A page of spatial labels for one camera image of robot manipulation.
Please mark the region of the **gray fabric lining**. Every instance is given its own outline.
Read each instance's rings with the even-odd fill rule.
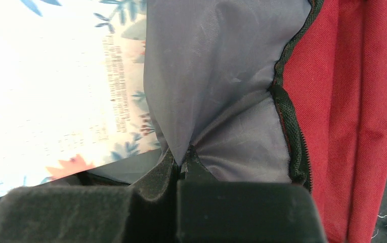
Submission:
[[[290,182],[267,88],[307,0],[148,0],[144,89],[162,150],[219,180]]]

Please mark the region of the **zipper teeth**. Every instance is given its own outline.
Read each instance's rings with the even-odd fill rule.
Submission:
[[[309,191],[311,192],[313,190],[313,181],[312,181],[313,170],[311,167],[310,153],[308,151],[307,141],[305,139],[305,136],[304,136],[304,133],[302,132],[302,130],[300,131],[300,137],[302,138],[302,143],[303,143],[303,146],[305,148],[305,154],[303,154],[303,156],[305,156],[306,161],[307,161],[307,165],[308,165],[308,173],[309,173],[308,181],[310,184]]]

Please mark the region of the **red fabric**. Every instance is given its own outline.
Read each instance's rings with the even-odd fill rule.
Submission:
[[[387,0],[325,0],[286,65],[330,242],[370,242],[387,178]]]

